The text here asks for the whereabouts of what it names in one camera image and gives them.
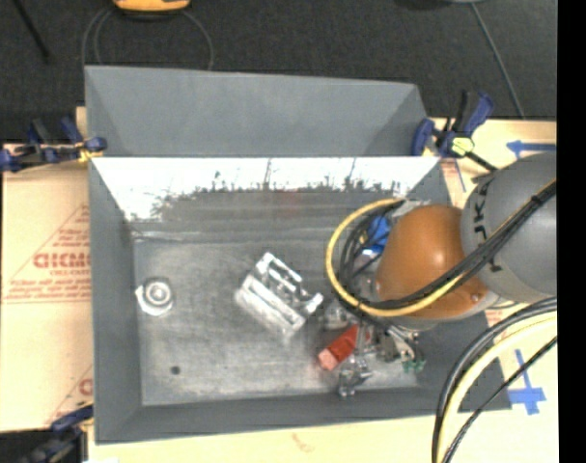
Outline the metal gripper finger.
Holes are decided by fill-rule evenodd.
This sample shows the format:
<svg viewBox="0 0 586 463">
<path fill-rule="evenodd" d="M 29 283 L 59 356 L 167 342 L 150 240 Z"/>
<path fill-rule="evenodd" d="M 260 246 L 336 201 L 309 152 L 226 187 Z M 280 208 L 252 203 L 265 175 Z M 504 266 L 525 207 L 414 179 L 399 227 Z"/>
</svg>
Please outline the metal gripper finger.
<svg viewBox="0 0 586 463">
<path fill-rule="evenodd" d="M 325 307 L 321 316 L 321 327 L 324 331 L 342 330 L 349 325 L 347 311 L 336 302 Z"/>
<path fill-rule="evenodd" d="M 338 396 L 349 398 L 358 387 L 373 376 L 366 359 L 362 356 L 350 356 L 340 366 L 338 374 Z"/>
</svg>

